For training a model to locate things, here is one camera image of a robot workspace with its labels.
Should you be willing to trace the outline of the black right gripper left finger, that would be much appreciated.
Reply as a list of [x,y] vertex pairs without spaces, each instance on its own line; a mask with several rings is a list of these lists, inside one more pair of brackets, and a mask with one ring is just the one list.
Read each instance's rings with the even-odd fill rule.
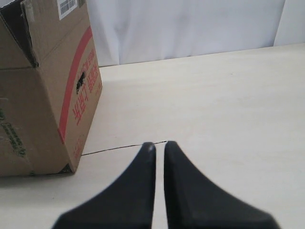
[[57,219],[55,229],[150,229],[156,148],[143,143],[126,170],[104,191]]

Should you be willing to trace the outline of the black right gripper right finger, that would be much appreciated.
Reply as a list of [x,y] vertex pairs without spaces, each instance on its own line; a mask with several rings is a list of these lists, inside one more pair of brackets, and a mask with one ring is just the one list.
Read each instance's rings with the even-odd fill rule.
[[274,217],[221,189],[175,141],[164,148],[164,196],[170,229],[278,229]]

